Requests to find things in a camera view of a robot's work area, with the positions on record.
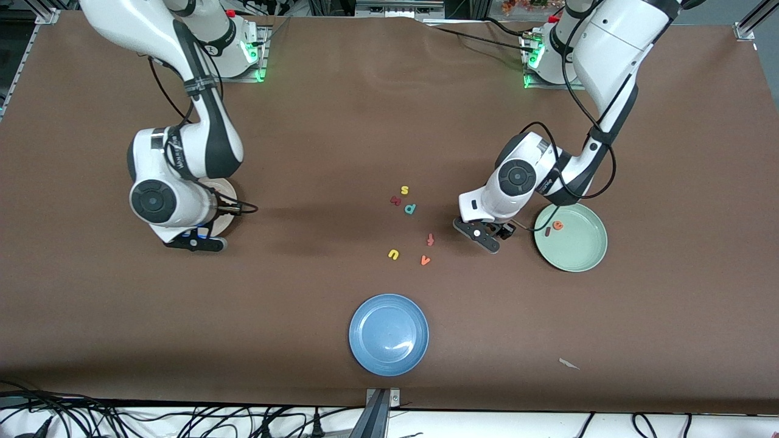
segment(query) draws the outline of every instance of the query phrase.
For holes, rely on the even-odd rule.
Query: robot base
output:
[[[539,50],[539,45],[543,46],[541,44],[541,40],[543,39],[542,36],[542,29],[540,27],[535,27],[533,30],[524,32],[521,37],[519,38],[520,46],[524,48],[532,48],[533,51],[523,51],[522,52],[522,70],[524,74],[524,86],[525,88],[544,88],[547,90],[567,90],[567,87],[564,83],[551,83],[546,80],[543,80],[538,73],[533,70],[529,64],[531,62],[536,62],[535,57],[540,57],[543,55],[543,51]],[[584,90],[584,86],[581,84],[581,82],[577,78],[573,78],[571,81],[571,88],[574,90]]]
[[[272,41],[268,41],[270,35],[273,34],[273,26],[258,26],[256,23],[246,21],[240,16],[231,18],[236,22],[236,25],[245,26],[245,39],[241,40],[242,43],[246,43],[245,55],[252,60],[252,64],[243,73],[233,77],[223,77],[223,82],[243,82],[243,83],[257,83],[265,80],[265,71],[268,66],[268,55],[270,55],[270,44]],[[250,47],[251,44],[257,44],[256,47]]]
[[[229,196],[232,199],[237,199],[235,188],[233,185],[224,178],[201,178],[200,182],[215,189],[217,192]],[[231,201],[222,201],[220,204],[226,203],[231,205]],[[165,246],[168,248],[188,249],[190,251],[208,251],[211,253],[218,253],[227,248],[227,239],[217,237],[223,233],[227,227],[233,221],[234,216],[232,214],[220,214],[215,217],[213,221],[205,224],[202,227],[193,228],[189,231],[185,231],[180,235],[173,238],[170,242],[166,242]]]

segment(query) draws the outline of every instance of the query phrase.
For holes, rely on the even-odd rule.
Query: table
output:
[[[177,115],[144,59],[63,12],[0,125],[0,375],[93,397],[349,405],[400,387],[419,408],[776,413],[779,118],[757,54],[730,28],[674,26],[638,84],[615,184],[585,203],[608,253],[564,273],[530,235],[490,256],[451,221],[529,121],[579,147],[567,93],[525,90],[513,49],[411,19],[292,19],[265,83],[225,84],[245,147],[231,181],[260,212],[225,253],[189,253],[127,200],[128,142]],[[402,185],[411,216],[389,202]],[[347,327],[390,292],[431,341],[387,379]]]

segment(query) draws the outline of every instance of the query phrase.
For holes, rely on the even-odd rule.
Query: power cord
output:
[[[597,0],[594,2],[590,8],[583,12],[585,16],[589,16],[595,8],[597,8],[603,0]],[[562,47],[562,56],[560,57],[562,59],[562,79],[566,82],[566,88],[568,89],[568,93],[573,98],[573,101],[576,102],[576,105],[579,106],[579,109],[582,110],[584,115],[587,116],[588,119],[590,119],[590,122],[592,122],[592,126],[597,127],[598,129],[601,128],[600,124],[595,120],[595,117],[590,114],[590,112],[584,107],[582,102],[579,100],[579,97],[576,95],[576,93],[573,92],[573,88],[571,87],[571,81],[568,79],[568,69],[566,68],[566,64],[568,64],[568,54],[571,52],[571,42],[573,41],[573,36],[576,35],[576,31],[579,29],[579,26],[584,23],[584,20],[579,20],[578,23],[573,27],[571,30],[571,34],[568,36],[568,40],[566,40],[566,45]]]
[[[351,410],[351,409],[363,409],[364,407],[365,407],[365,406],[350,406],[350,407],[348,407],[348,408],[339,408],[339,409],[335,409],[335,410],[333,410],[333,411],[330,411],[330,412],[326,412],[326,413],[324,413],[324,414],[321,414],[321,415],[319,416],[319,418],[320,418],[320,420],[321,420],[321,419],[323,419],[323,418],[325,418],[325,417],[329,417],[329,416],[331,416],[331,415],[335,415],[335,414],[340,414],[341,412],[344,412],[344,411],[349,411],[349,410]],[[302,426],[298,427],[297,429],[293,430],[292,432],[289,432],[289,433],[288,433],[288,434],[287,434],[287,435],[286,435],[284,438],[292,438],[292,436],[293,436],[295,433],[302,434],[302,433],[303,433],[303,431],[305,430],[306,426],[308,426],[309,424],[312,424],[314,421],[315,421],[315,420],[310,420],[310,421],[307,421],[307,422],[306,422],[306,423],[304,423]]]
[[[314,408],[314,426],[311,431],[311,438],[324,438],[325,431],[322,429],[321,417],[319,417],[319,408]]]
[[[693,424],[693,414],[687,413],[685,415],[687,416],[687,422],[685,423],[684,431],[682,432],[682,438],[687,438],[687,433],[689,433],[689,427]],[[649,419],[645,414],[642,414],[640,412],[636,412],[630,417],[630,422],[633,424],[633,428],[636,430],[636,433],[641,435],[643,438],[649,438],[649,436],[645,435],[644,432],[641,432],[641,429],[639,429],[636,419],[642,419],[647,424],[647,426],[649,426],[649,431],[652,434],[652,438],[657,438],[657,433],[654,431],[654,427],[652,426],[652,423],[649,421]]]
[[[552,135],[552,131],[549,130],[549,128],[543,123],[543,122],[532,122],[530,125],[525,126],[525,129],[522,132],[525,132],[528,128],[530,128],[533,125],[540,126],[545,132],[546,135],[549,137],[549,141],[552,142],[552,152],[555,154],[555,163],[560,160],[560,154],[557,151],[557,143],[555,142],[555,137]],[[612,157],[612,174],[608,177],[608,182],[603,186],[602,189],[598,190],[596,193],[592,195],[579,195],[578,193],[574,193],[570,187],[568,187],[568,183],[562,178],[562,173],[558,175],[558,179],[560,180],[560,184],[562,184],[562,187],[568,192],[569,195],[573,196],[574,198],[577,198],[578,200],[591,200],[593,198],[597,198],[598,196],[604,194],[606,190],[608,190],[609,187],[612,186],[612,183],[614,182],[614,178],[617,176],[617,157],[614,155],[614,150],[612,149],[612,145],[606,144],[606,148],[608,149],[609,155]]]
[[[495,45],[498,45],[498,46],[503,46],[503,47],[508,47],[508,48],[515,48],[516,50],[520,50],[520,51],[533,51],[532,48],[521,47],[521,46],[518,46],[518,45],[515,45],[515,44],[507,44],[507,43],[503,43],[501,41],[495,41],[495,40],[490,40],[488,38],[477,37],[476,35],[464,34],[462,32],[457,32],[456,30],[443,29],[442,27],[438,27],[438,26],[434,26],[433,28],[434,29],[438,29],[438,30],[440,30],[442,32],[447,32],[448,34],[455,34],[455,35],[459,35],[461,37],[470,38],[472,40],[484,41],[485,43],[495,44]]]
[[[500,30],[502,30],[503,32],[506,32],[507,34],[513,35],[515,37],[521,37],[523,32],[527,32],[528,30],[533,30],[532,27],[526,30],[511,30],[508,27],[503,26],[503,23],[499,22],[497,19],[494,19],[490,16],[486,16],[482,18],[481,21],[489,21],[490,23],[495,24],[497,27],[499,27]]]
[[[576,438],[584,438],[584,433],[587,431],[587,427],[590,425],[590,422],[592,421],[592,418],[595,416],[595,412],[590,412],[590,416],[587,417],[587,420],[584,421],[584,424],[582,425],[582,429],[579,431],[579,435],[576,436]]]
[[[555,214],[557,214],[557,210],[560,210],[560,206],[559,205],[555,206],[555,210],[552,211],[552,214],[549,215],[549,217],[547,218],[546,222],[544,222],[544,224],[541,227],[538,227],[538,228],[528,228],[528,227],[522,225],[521,223],[517,222],[514,219],[510,220],[509,222],[511,222],[512,224],[515,224],[517,227],[520,227],[520,228],[522,228],[525,231],[529,231],[531,233],[535,233],[536,231],[543,230],[544,228],[546,228],[547,225],[549,225],[549,222],[551,222],[552,218],[555,216]]]
[[[167,100],[167,102],[169,104],[171,104],[173,109],[176,110],[176,113],[178,115],[180,115],[184,119],[184,121],[186,123],[192,123],[192,121],[189,120],[189,116],[188,115],[184,115],[182,110],[178,109],[176,104],[173,103],[173,99],[171,99],[171,97],[167,94],[167,91],[165,91],[165,88],[162,86],[162,82],[160,81],[160,77],[157,76],[157,69],[154,68],[154,61],[153,61],[152,57],[150,56],[148,58],[149,58],[149,68],[151,69],[151,74],[154,75],[154,80],[157,82],[157,86],[160,88],[160,91],[162,92],[162,95],[165,96],[165,99]]]

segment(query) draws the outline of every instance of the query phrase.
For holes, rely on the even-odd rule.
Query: cable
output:
[[[682,438],[687,438],[689,427],[693,425],[693,414],[687,413],[687,424],[684,426],[684,432],[682,432]]]
[[[467,0],[463,0],[462,2],[460,2],[460,4],[457,5],[457,7],[452,11],[451,14],[449,14],[449,17],[447,17],[446,19],[451,19],[453,16],[455,16],[455,14],[457,14],[457,11],[459,11],[460,8],[463,7],[463,5],[465,4],[466,1]]]
[[[334,411],[327,412],[327,413],[325,413],[325,414],[320,414],[320,415],[319,415],[319,418],[320,418],[320,419],[323,419],[323,418],[325,418],[325,417],[327,417],[327,416],[330,416],[330,415],[335,415],[335,414],[339,414],[339,413],[341,413],[341,412],[344,412],[344,411],[349,411],[349,410],[351,410],[351,409],[363,409],[363,408],[365,408],[365,406],[352,406],[352,407],[349,407],[349,408],[339,408],[339,409],[336,409],[336,410],[334,410]],[[308,426],[309,424],[313,423],[313,422],[314,422],[314,420],[309,420],[309,421],[307,421],[307,422],[306,422],[306,423],[304,423],[302,426],[298,427],[297,429],[293,430],[292,432],[289,432],[289,433],[288,433],[288,434],[287,434],[287,435],[286,435],[284,438],[292,438],[292,436],[293,436],[293,435],[294,435],[294,434],[295,434],[297,431],[299,431],[299,430],[305,430],[305,427],[306,427],[306,426]]]
[[[273,422],[273,420],[277,419],[282,413],[289,411],[292,409],[291,406],[284,406],[282,408],[277,409],[272,414],[268,415],[270,412],[270,408],[267,408],[265,410],[265,415],[263,416],[263,423],[259,426],[257,430],[249,434],[249,438],[272,438],[270,435],[270,423]]]
[[[235,431],[235,438],[238,438],[238,428],[235,427],[234,424],[230,424],[230,423],[223,424],[222,426],[214,427],[214,428],[210,429],[207,433],[204,433],[203,435],[201,435],[200,438],[207,438],[209,433],[211,433],[211,432],[213,432],[214,430],[217,430],[217,429],[222,429],[223,427],[231,427],[231,428],[233,428],[233,430]]]
[[[222,83],[222,74],[219,73],[219,67],[217,67],[217,62],[213,60],[213,56],[206,50],[206,45],[198,40],[200,43],[200,47],[204,52],[206,52],[206,55],[208,55],[208,59],[211,60],[211,65],[213,65],[213,70],[217,73],[217,79],[219,79],[219,98],[224,101],[224,83]]]
[[[522,129],[521,132],[527,131],[528,128],[530,128],[533,125],[540,126],[545,132],[546,135],[549,137],[549,141],[552,142],[552,152],[555,154],[555,163],[560,161],[560,154],[557,151],[557,143],[555,142],[555,137],[552,135],[552,132],[549,130],[549,128],[543,123],[543,122],[532,122],[529,125],[525,126],[524,129]],[[560,180],[560,184],[562,184],[562,187],[565,189],[565,191],[568,192],[569,195],[573,196],[574,198],[578,200],[591,200],[593,198],[597,198],[598,196],[604,194],[606,190],[608,190],[609,187],[612,186],[612,183],[614,182],[614,178],[617,176],[617,157],[614,155],[614,150],[612,149],[612,145],[610,144],[604,144],[606,148],[608,149],[609,154],[612,156],[612,174],[608,177],[608,182],[603,186],[602,189],[598,190],[596,193],[592,195],[579,195],[578,193],[574,193],[570,187],[568,187],[568,183],[562,179],[562,172],[557,176],[557,178]]]
[[[706,2],[706,0],[684,0],[682,2],[681,6],[682,6],[682,9],[684,9],[686,11],[686,10],[690,10],[692,8],[697,8],[698,6],[702,5],[705,2]]]
[[[595,412],[590,412],[590,416],[587,417],[587,420],[582,425],[581,431],[579,431],[579,435],[576,436],[576,438],[584,438],[584,433],[587,431],[587,427],[590,425],[590,422],[592,421],[592,418],[595,416]]]
[[[29,394],[30,396],[32,396],[32,398],[35,398],[35,399],[37,399],[37,400],[40,400],[40,401],[41,401],[41,402],[43,402],[44,404],[46,404],[46,405],[48,405],[49,407],[51,407],[51,409],[53,409],[53,410],[54,410],[54,412],[57,414],[57,416],[59,417],[59,419],[60,419],[60,420],[62,420],[62,426],[65,428],[65,434],[66,434],[66,436],[67,436],[68,438],[72,438],[72,436],[71,436],[71,433],[70,433],[70,428],[68,427],[68,423],[65,421],[65,416],[64,416],[64,415],[62,415],[62,412],[60,412],[60,409],[62,409],[62,406],[59,406],[59,407],[60,407],[60,409],[58,409],[58,405],[57,405],[56,403],[52,403],[52,402],[50,402],[50,401],[48,401],[48,400],[46,400],[46,399],[44,399],[44,398],[42,398],[42,397],[38,396],[37,394],[35,394],[35,393],[34,393],[34,391],[32,391],[32,390],[28,390],[27,388],[25,388],[25,387],[23,387],[22,385],[19,385],[19,384],[17,384],[17,383],[9,382],[8,380],[0,380],[0,383],[2,383],[2,384],[4,384],[4,385],[8,385],[8,386],[10,386],[10,387],[17,387],[17,388],[19,388],[20,390],[22,390],[24,393],[26,393],[26,394]]]
[[[131,414],[129,412],[119,412],[118,414],[119,415],[124,415],[125,417],[129,417],[129,418],[131,418],[131,419],[133,419],[134,421],[137,421],[137,422],[156,422],[156,421],[159,421],[161,419],[165,419],[167,417],[192,415],[191,412],[168,412],[167,414],[158,415],[158,416],[150,418],[150,419],[145,419],[145,418],[140,418],[137,415]],[[215,415],[215,414],[212,414],[212,415],[208,415],[208,417],[212,418],[212,419],[223,419],[223,418],[226,418],[226,417],[227,418],[244,419],[244,418],[249,418],[249,417],[262,417],[262,416],[263,416],[263,414],[252,414],[251,412],[249,412],[248,414],[245,414],[245,415],[236,415],[236,414],[227,414],[227,415]]]
[[[15,406],[4,406],[4,407],[0,408],[0,410],[2,410],[2,409],[10,409],[10,408],[14,408],[14,407]],[[0,424],[4,423],[7,419],[10,419],[14,415],[16,415],[16,414],[20,413],[21,411],[24,411],[25,409],[28,409],[28,408],[29,408],[29,406],[22,406],[21,408],[16,409],[14,412],[11,412],[10,414],[8,414],[3,419],[0,419]]]
[[[643,438],[649,438],[649,436],[644,435],[643,432],[641,432],[641,429],[638,428],[638,424],[636,424],[636,418],[638,417],[641,417],[647,423],[647,426],[649,426],[649,431],[652,432],[652,438],[657,438],[657,434],[654,431],[654,427],[652,427],[652,423],[649,422],[649,419],[644,414],[636,413],[630,417],[630,422],[633,424],[633,428],[636,430],[636,433],[641,435]]]
[[[233,418],[234,415],[237,415],[241,411],[248,411],[250,408],[249,406],[245,406],[244,408],[236,409],[232,414],[225,415],[219,422],[215,425],[213,425],[210,429],[208,429],[206,432],[203,432],[203,434],[200,436],[200,438],[207,438],[214,430],[220,429],[225,426],[232,426],[229,424],[224,424],[228,419]],[[238,429],[235,429],[235,435],[238,436]]]
[[[502,43],[500,41],[494,41],[494,40],[489,40],[487,38],[477,37],[475,35],[463,34],[462,32],[457,32],[456,30],[443,29],[442,27],[437,27],[437,26],[435,26],[434,29],[438,29],[438,30],[440,30],[442,32],[447,32],[448,34],[455,34],[455,35],[460,35],[461,37],[466,37],[466,38],[471,38],[471,39],[474,39],[474,40],[484,41],[485,43],[496,44],[498,46],[504,46],[504,47],[508,47],[508,48],[515,48],[516,50],[521,50],[521,51],[533,51],[533,49],[529,48],[529,47],[520,47],[520,46],[517,46],[517,45],[514,45],[514,44],[507,44],[507,43]]]
[[[543,224],[541,227],[539,227],[539,228],[528,228],[528,227],[526,227],[526,226],[524,226],[524,225],[520,224],[519,222],[515,221],[514,219],[512,219],[512,220],[511,220],[511,221],[509,221],[509,222],[511,222],[512,224],[515,224],[516,226],[518,226],[518,227],[520,227],[520,228],[523,228],[525,231],[529,231],[529,232],[531,232],[531,233],[535,233],[536,231],[541,231],[541,230],[543,230],[544,228],[546,228],[546,226],[547,226],[547,225],[549,225],[549,222],[550,222],[550,221],[552,221],[552,218],[553,218],[553,217],[555,216],[555,214],[557,213],[557,210],[560,210],[560,206],[559,206],[559,205],[558,205],[558,206],[555,206],[555,210],[554,210],[554,211],[552,211],[552,214],[550,214],[550,215],[549,215],[549,217],[547,218],[546,222],[545,222],[545,223],[544,223],[544,224]]]
[[[596,2],[593,2],[593,4],[590,6],[590,8],[583,12],[585,16],[589,16],[592,11],[597,8],[603,0],[597,0]],[[576,31],[579,29],[579,26],[584,23],[584,20],[579,20],[578,23],[571,29],[571,34],[568,35],[568,40],[566,40],[566,45],[562,46],[562,56],[560,57],[562,59],[562,78],[566,82],[566,88],[568,89],[568,93],[573,98],[573,101],[576,102],[577,105],[579,105],[579,109],[582,110],[584,115],[587,116],[588,119],[590,119],[590,122],[592,122],[592,126],[597,127],[599,130],[601,129],[600,124],[598,124],[597,120],[595,120],[595,117],[590,114],[590,112],[584,107],[584,104],[579,100],[579,97],[576,95],[576,93],[573,92],[573,88],[571,87],[571,81],[568,79],[568,69],[566,68],[566,64],[568,64],[568,54],[571,52],[571,41],[573,41],[573,36],[576,35]]]
[[[502,30],[503,32],[506,32],[507,34],[513,35],[515,37],[521,37],[522,33],[527,32],[528,30],[533,30],[532,27],[526,30],[511,30],[508,27],[503,26],[503,23],[499,22],[497,19],[494,19],[490,16],[486,16],[482,18],[481,21],[489,21],[490,23],[495,24],[497,27],[499,27],[500,30]]]
[[[171,104],[174,110],[180,115],[184,120],[186,120],[187,123],[192,123],[189,120],[189,117],[185,117],[182,110],[178,109],[176,104],[173,103],[173,99],[171,99],[170,96],[167,95],[167,91],[165,91],[165,88],[162,86],[162,82],[160,81],[160,77],[157,76],[157,69],[154,68],[154,61],[152,61],[151,56],[149,58],[149,68],[151,69],[151,74],[154,75],[154,80],[157,82],[157,86],[160,88],[160,91],[162,92],[162,95],[165,96],[165,99],[167,99],[167,102]]]

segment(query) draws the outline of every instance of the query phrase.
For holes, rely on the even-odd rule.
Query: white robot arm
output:
[[[166,245],[220,251],[221,238],[199,238],[218,214],[241,211],[223,205],[220,196],[198,178],[226,178],[243,161],[243,146],[217,92],[209,60],[186,25],[162,0],[81,0],[90,25],[111,42],[148,54],[169,65],[184,81],[200,122],[144,129],[128,149],[133,180],[129,200]],[[187,233],[195,230],[192,237]]]
[[[546,23],[541,27],[541,42],[543,52],[533,62],[527,64],[529,69],[534,70],[543,80],[562,85],[565,83],[562,77],[562,53],[566,53],[566,69],[568,70],[568,79],[576,78],[576,71],[573,69],[573,52],[576,42],[579,40],[584,28],[590,22],[591,14],[587,13],[592,6],[592,0],[568,0],[562,10],[562,17],[557,23]],[[576,28],[576,34],[571,38],[571,44],[566,49],[566,42],[573,28]]]
[[[503,148],[485,186],[460,195],[455,228],[491,253],[499,249],[494,236],[511,236],[508,222],[533,191],[557,206],[585,196],[633,108],[641,62],[679,12],[677,0],[604,0],[595,5],[573,54],[573,69],[601,115],[582,153],[573,157],[534,132],[522,133]],[[578,33],[577,26],[570,32]],[[556,51],[546,55],[550,53],[562,76],[562,56]]]
[[[203,44],[217,64],[218,75],[232,78],[257,63],[249,48],[256,41],[257,25],[240,16],[225,14],[219,0],[163,0],[165,6]]]

